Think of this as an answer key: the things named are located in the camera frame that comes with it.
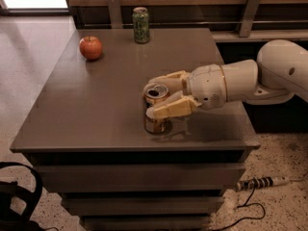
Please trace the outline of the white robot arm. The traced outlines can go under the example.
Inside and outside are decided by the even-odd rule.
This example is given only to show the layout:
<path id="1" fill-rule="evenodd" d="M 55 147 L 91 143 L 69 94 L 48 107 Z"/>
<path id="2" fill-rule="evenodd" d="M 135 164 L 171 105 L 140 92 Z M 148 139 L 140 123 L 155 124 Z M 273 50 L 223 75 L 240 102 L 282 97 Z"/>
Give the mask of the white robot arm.
<path id="1" fill-rule="evenodd" d="M 284 39 L 267 42 L 256 60 L 209 64 L 159 76 L 152 84 L 167 86 L 170 97 L 148 108 L 150 118 L 188 116 L 229 102 L 271 105 L 297 95 L 308 101 L 308 51 Z"/>

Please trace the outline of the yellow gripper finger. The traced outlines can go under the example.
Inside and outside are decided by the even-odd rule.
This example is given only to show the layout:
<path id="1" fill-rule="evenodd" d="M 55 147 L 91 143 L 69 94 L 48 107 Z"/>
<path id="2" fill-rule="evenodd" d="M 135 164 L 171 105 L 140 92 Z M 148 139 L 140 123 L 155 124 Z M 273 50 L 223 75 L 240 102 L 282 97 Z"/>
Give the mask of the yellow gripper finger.
<path id="1" fill-rule="evenodd" d="M 169 73 L 167 75 L 158 76 L 148 81 L 149 84 L 158 83 L 165 85 L 170 94 L 174 94 L 177 91 L 187 91 L 187 79 L 190 76 L 189 72 L 184 70 Z"/>
<path id="2" fill-rule="evenodd" d="M 161 119 L 168 117 L 188 116 L 197 108 L 197 101 L 181 90 L 172 94 L 165 101 L 159 102 L 146 110 L 149 118 Z"/>

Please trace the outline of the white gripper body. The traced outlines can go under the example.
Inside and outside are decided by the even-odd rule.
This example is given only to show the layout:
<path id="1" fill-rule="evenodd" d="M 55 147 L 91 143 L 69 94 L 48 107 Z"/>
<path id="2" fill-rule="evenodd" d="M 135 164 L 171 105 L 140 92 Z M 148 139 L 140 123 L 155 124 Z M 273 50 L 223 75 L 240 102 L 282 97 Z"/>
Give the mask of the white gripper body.
<path id="1" fill-rule="evenodd" d="M 203 110 L 220 108 L 226 103 L 226 86 L 222 68 L 217 64 L 200 66 L 186 79 L 187 92 Z"/>

